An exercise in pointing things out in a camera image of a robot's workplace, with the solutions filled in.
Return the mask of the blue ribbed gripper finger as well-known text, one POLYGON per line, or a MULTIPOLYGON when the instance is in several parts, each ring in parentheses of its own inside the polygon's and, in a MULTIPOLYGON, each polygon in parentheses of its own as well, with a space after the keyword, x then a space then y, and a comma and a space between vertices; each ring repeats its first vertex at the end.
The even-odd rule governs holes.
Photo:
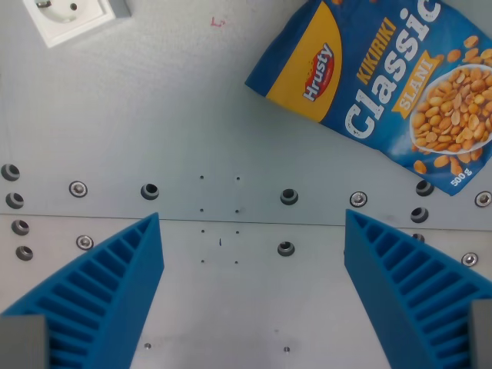
POLYGON ((471 302, 491 282, 443 252, 348 210, 344 266, 392 368, 469 368, 471 302))
POLYGON ((46 278, 3 315, 42 315, 53 368, 128 368, 164 270, 158 214, 46 278))

